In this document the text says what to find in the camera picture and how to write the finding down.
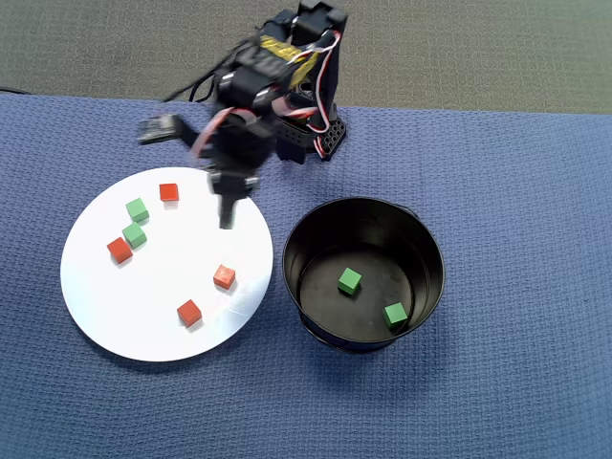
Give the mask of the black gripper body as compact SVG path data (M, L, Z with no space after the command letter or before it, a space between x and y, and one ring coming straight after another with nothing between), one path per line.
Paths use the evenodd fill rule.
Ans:
M218 195L247 197L260 183L257 176L244 171L210 169L208 175L211 189Z

